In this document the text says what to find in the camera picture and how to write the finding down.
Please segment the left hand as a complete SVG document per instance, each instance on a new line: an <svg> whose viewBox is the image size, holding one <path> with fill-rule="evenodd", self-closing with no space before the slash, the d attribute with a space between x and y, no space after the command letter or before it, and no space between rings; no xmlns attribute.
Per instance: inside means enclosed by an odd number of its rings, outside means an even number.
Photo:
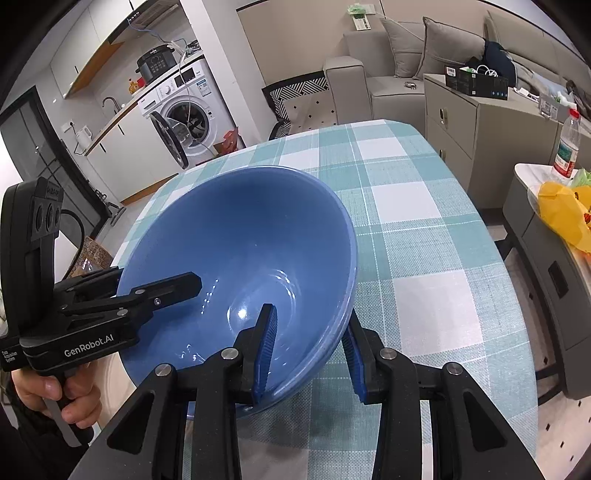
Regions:
<svg viewBox="0 0 591 480"><path fill-rule="evenodd" d="M22 403L29 409L51 416L46 400L59 401L67 398L70 403L61 410L68 424L80 429L91 427L102 411L101 392L95 384L97 363L81 365L64 385L53 376L41 376L30 369L11 372L11 379Z"/></svg>

